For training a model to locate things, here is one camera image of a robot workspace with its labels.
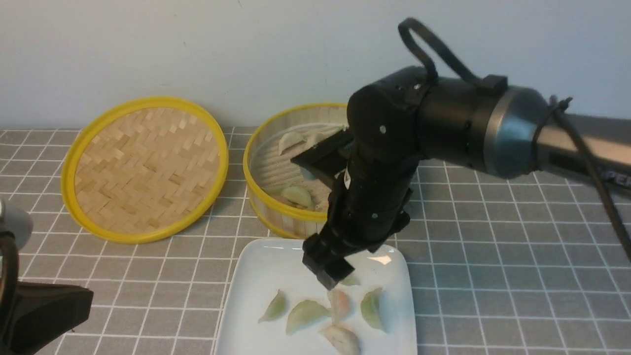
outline grid pattern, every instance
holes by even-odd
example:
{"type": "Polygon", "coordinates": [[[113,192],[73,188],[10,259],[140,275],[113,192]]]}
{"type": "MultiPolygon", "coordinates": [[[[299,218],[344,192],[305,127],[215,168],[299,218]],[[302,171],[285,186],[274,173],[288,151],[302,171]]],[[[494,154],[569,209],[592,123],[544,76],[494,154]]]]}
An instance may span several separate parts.
{"type": "MultiPolygon", "coordinates": [[[[245,196],[254,128],[224,128],[228,181],[179,235],[106,243],[63,207],[77,131],[0,130],[0,196],[31,212],[23,280],[95,291],[90,319],[39,354],[208,355],[243,247],[269,231],[245,196]]],[[[413,181],[408,261],[419,354],[631,354],[631,263],[593,189],[545,173],[507,182],[442,162],[413,181]]],[[[631,203],[618,199],[631,226],[631,203]]]]}

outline white plate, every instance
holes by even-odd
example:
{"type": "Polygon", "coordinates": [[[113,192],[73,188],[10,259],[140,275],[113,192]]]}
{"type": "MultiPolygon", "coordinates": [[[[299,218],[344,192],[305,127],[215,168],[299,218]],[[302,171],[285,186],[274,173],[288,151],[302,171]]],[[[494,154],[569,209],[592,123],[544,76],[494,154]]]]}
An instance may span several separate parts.
{"type": "MultiPolygon", "coordinates": [[[[360,286],[339,286],[351,297],[353,310],[343,322],[360,339],[362,355],[416,354],[416,323],[410,275],[403,255],[382,246],[378,252],[358,253],[347,260],[356,268],[360,286]],[[387,334],[370,328],[359,311],[366,292],[383,287],[381,317],[387,334]]],[[[302,265],[302,241],[259,239],[248,244],[239,261],[226,300],[215,349],[216,355],[291,354],[336,355],[337,351],[318,331],[330,318],[285,335],[287,313],[280,319],[258,324],[278,289],[285,291],[289,310],[304,299],[329,307],[326,289],[302,265]]]]}

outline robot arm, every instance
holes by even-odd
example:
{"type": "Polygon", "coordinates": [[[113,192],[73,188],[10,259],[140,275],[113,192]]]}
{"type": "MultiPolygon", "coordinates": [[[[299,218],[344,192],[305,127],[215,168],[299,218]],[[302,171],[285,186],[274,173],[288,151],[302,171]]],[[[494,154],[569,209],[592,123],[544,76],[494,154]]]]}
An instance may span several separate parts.
{"type": "MultiPolygon", "coordinates": [[[[327,166],[323,160],[341,148],[331,144],[346,144],[340,137],[331,137],[292,160],[315,176],[324,176],[332,189],[327,223],[303,245],[303,263],[328,289],[353,271],[345,256],[374,252],[407,226],[410,216],[403,208],[419,160],[440,159],[504,179],[538,169],[585,181],[590,176],[573,140],[555,124],[563,107],[549,104],[531,88],[508,86],[506,77],[477,78],[414,19],[402,22],[399,32],[423,67],[402,69],[351,96],[349,129],[340,133],[352,140],[347,165],[334,164],[328,178],[323,173],[327,166]],[[409,30],[419,34],[460,78],[438,77],[409,30]]],[[[596,117],[569,119],[586,137],[604,183],[631,196],[631,139],[623,134],[631,131],[631,121],[609,120],[608,126],[596,117]]],[[[631,257],[631,243],[623,245],[631,257]]]]}

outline silver metal cylinder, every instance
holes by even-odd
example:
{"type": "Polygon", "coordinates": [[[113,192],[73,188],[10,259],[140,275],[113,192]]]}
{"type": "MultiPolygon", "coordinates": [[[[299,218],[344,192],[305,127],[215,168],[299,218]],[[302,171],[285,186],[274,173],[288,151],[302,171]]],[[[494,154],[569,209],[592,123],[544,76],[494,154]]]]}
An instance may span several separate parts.
{"type": "MultiPolygon", "coordinates": [[[[631,119],[568,114],[589,147],[605,184],[618,195],[631,197],[631,119]]],[[[591,183],[582,157],[567,133],[552,120],[536,142],[541,170],[571,180],[591,183]]]]}
{"type": "Polygon", "coordinates": [[[0,198],[0,231],[12,233],[18,249],[22,249],[31,238],[33,220],[26,211],[0,198]]]}
{"type": "Polygon", "coordinates": [[[512,179],[530,172],[537,127],[548,113],[541,94],[512,87],[497,102],[484,138],[484,163],[491,175],[512,179]]]}

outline bamboo steamer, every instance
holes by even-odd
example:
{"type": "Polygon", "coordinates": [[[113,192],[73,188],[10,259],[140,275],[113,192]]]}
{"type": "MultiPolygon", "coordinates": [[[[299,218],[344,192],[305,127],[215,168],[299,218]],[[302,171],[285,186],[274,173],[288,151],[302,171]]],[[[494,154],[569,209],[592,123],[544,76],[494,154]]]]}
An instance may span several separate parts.
{"type": "Polygon", "coordinates": [[[215,119],[175,97],[117,106],[84,129],[61,176],[64,203],[87,231],[116,243],[169,237],[209,209],[228,172],[215,119]]]}
{"type": "MultiPolygon", "coordinates": [[[[305,239],[319,232],[326,222],[326,209],[308,211],[291,207],[272,196],[264,188],[302,181],[299,166],[289,159],[302,149],[278,155],[278,140],[289,131],[305,136],[316,132],[328,135],[342,125],[348,125],[346,105],[323,103],[294,107],[268,119],[250,138],[244,153],[243,167],[247,182],[247,194],[254,213],[273,233],[284,238],[305,239]]],[[[326,188],[321,182],[308,182],[318,189],[315,204],[326,204],[326,188]]]]}

